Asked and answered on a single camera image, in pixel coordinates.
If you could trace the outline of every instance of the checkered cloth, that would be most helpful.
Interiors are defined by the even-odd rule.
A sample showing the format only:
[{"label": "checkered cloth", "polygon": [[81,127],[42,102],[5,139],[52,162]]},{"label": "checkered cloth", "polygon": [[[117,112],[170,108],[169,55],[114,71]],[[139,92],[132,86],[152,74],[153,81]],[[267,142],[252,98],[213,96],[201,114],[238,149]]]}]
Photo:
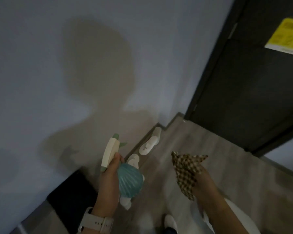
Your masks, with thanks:
[{"label": "checkered cloth", "polygon": [[187,196],[189,200],[194,200],[192,187],[196,182],[195,174],[201,174],[202,168],[200,167],[200,163],[207,157],[207,155],[178,155],[177,152],[172,151],[172,164],[177,174],[177,183],[182,193]]}]

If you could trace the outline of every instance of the white watch band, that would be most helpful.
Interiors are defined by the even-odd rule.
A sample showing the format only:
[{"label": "white watch band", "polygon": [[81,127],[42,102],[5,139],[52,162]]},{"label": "white watch band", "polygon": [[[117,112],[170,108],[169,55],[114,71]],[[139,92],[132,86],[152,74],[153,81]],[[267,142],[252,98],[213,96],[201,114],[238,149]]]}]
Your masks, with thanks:
[{"label": "white watch band", "polygon": [[94,229],[96,231],[100,231],[103,234],[109,234],[111,232],[113,226],[113,218],[110,217],[98,217],[92,214],[89,214],[89,210],[92,207],[86,209],[86,212],[80,222],[78,231],[82,231],[82,227],[87,227],[90,229]]}]

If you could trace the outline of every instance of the wooden floor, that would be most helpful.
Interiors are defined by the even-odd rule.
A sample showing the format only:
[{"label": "wooden floor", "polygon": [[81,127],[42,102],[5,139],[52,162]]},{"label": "wooden floor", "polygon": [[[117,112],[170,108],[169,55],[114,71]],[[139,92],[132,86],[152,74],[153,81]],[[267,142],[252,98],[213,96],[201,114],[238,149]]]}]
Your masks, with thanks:
[{"label": "wooden floor", "polygon": [[176,183],[171,151],[207,154],[203,165],[218,188],[261,233],[293,234],[293,177],[181,117],[162,132],[160,143],[148,155],[140,156],[143,189],[129,211],[118,207],[113,233],[160,233],[165,213],[175,217],[179,234],[207,233],[207,227],[193,219],[193,204]]}]

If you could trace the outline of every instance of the gray wall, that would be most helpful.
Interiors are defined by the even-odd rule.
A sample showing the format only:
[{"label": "gray wall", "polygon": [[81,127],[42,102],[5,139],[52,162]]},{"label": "gray wall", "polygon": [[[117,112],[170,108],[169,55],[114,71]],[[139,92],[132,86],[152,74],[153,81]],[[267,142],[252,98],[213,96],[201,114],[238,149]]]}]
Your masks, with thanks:
[{"label": "gray wall", "polygon": [[293,171],[293,139],[266,153],[265,157]]},{"label": "gray wall", "polygon": [[0,233],[185,113],[232,1],[0,0]]}]

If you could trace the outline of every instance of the foot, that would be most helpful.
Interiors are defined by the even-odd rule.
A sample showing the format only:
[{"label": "foot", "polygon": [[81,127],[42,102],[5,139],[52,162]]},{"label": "foot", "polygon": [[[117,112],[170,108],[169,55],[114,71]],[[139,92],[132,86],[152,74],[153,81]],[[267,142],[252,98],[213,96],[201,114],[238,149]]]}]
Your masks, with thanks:
[{"label": "foot", "polygon": [[168,214],[168,215],[165,216],[165,219],[164,219],[164,227],[165,228],[170,227],[170,228],[176,230],[176,232],[178,232],[178,230],[177,230],[177,223],[176,223],[174,217],[172,215],[170,215],[170,214]]}]

